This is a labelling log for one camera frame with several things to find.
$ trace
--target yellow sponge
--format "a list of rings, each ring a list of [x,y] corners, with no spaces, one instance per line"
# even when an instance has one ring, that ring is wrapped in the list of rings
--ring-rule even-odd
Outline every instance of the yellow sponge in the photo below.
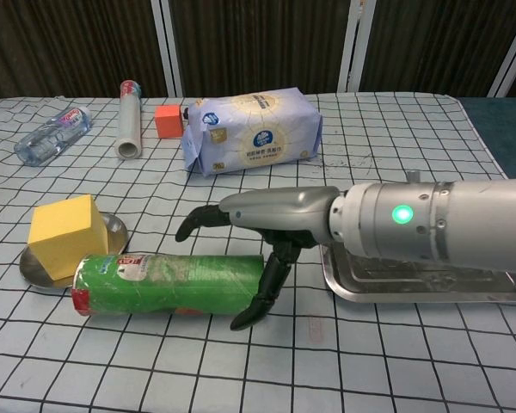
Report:
[[[107,254],[107,227],[91,195],[34,209],[28,247],[52,280],[73,276],[88,254]]]

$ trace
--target orange block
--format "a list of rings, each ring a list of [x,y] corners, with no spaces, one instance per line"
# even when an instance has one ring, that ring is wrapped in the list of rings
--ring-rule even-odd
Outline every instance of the orange block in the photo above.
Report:
[[[157,106],[155,125],[159,138],[180,138],[183,134],[180,105]]]

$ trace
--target tissue package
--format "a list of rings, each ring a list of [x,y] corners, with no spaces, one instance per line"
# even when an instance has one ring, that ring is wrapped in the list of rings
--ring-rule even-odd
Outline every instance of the tissue package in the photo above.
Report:
[[[322,117],[297,89],[199,99],[181,139],[204,176],[314,157]]]

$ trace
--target white grid tablecloth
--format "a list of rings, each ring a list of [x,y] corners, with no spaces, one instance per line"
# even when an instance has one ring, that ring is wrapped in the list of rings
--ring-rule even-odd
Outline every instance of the white grid tablecloth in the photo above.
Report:
[[[34,206],[93,194],[124,220],[131,252],[255,254],[252,231],[202,228],[176,243],[194,207],[252,188],[501,179],[459,103],[429,94],[309,96],[324,116],[310,160],[203,178],[183,169],[177,139],[157,139],[143,100],[144,152],[114,155],[118,99],[0,101],[1,412],[516,411],[516,305],[369,305],[334,297],[318,250],[303,251],[272,314],[231,332],[228,317],[79,317],[69,290],[19,275]],[[92,130],[45,168],[13,145],[70,104]]]

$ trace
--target plastic wrap roll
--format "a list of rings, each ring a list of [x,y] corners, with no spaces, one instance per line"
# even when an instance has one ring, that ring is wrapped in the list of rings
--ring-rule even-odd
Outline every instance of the plastic wrap roll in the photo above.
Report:
[[[120,159],[134,159],[141,154],[141,88],[133,80],[120,84],[119,131],[114,149]]]
[[[262,256],[87,256],[71,296],[82,315],[237,314],[258,290]]]

